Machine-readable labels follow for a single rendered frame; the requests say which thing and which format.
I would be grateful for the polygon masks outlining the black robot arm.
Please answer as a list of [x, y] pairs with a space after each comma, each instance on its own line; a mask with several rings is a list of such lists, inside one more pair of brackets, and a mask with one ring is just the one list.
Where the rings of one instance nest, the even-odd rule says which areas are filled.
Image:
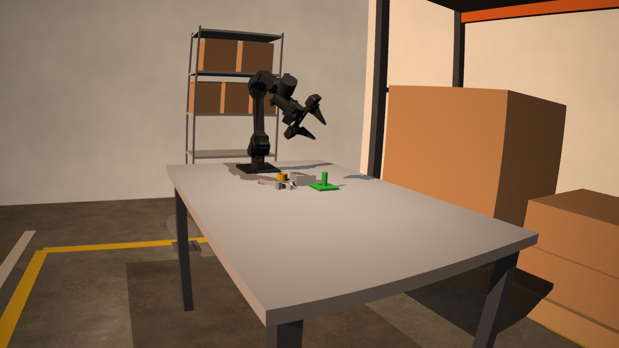
[[[265, 167], [265, 156], [269, 156], [270, 151], [269, 136], [265, 133], [264, 97], [267, 91], [274, 93], [270, 99], [270, 106], [276, 105], [282, 109], [285, 103], [291, 99], [296, 85], [297, 79], [291, 76], [290, 73], [284, 73], [282, 78], [277, 78], [269, 71], [257, 71], [254, 76], [250, 77], [248, 89], [253, 99], [254, 133], [247, 148], [247, 153], [251, 156], [251, 167], [249, 168], [252, 171], [267, 170]], [[282, 112], [284, 115], [282, 122], [290, 126], [292, 120], [297, 115], [296, 113], [300, 112], [301, 109], [291, 102], [287, 105], [287, 109], [287, 112]]]

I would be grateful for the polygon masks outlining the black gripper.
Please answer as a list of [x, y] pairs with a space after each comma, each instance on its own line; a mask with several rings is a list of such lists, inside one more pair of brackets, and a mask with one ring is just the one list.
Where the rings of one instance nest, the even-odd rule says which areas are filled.
[[[301, 106], [298, 101], [295, 101], [293, 98], [289, 99], [285, 105], [283, 106], [283, 108], [281, 109], [282, 111], [287, 112], [287, 105], [291, 102], [292, 104], [295, 104], [298, 106], [298, 108], [300, 108], [300, 112], [297, 112], [296, 114], [298, 116], [295, 117], [295, 119], [293, 119], [294, 124], [291, 126], [288, 126], [287, 130], [283, 133], [284, 137], [286, 137], [287, 139], [291, 139], [292, 137], [294, 137], [296, 134], [299, 134], [301, 136], [306, 136], [309, 137], [313, 140], [315, 140], [316, 138], [304, 127], [300, 128], [300, 123], [302, 122], [302, 120], [304, 119], [305, 116], [307, 116], [307, 113], [311, 113], [313, 116], [315, 116], [321, 123], [323, 123], [323, 125], [326, 125], [326, 122], [322, 116], [321, 111], [319, 110], [319, 101], [322, 99], [322, 97], [320, 97], [317, 93], [310, 95], [307, 99], [307, 101], [305, 101], [305, 105], [306, 107]], [[316, 102], [314, 102], [316, 101]], [[304, 113], [305, 112], [305, 113]], [[298, 119], [298, 120], [297, 120]]]

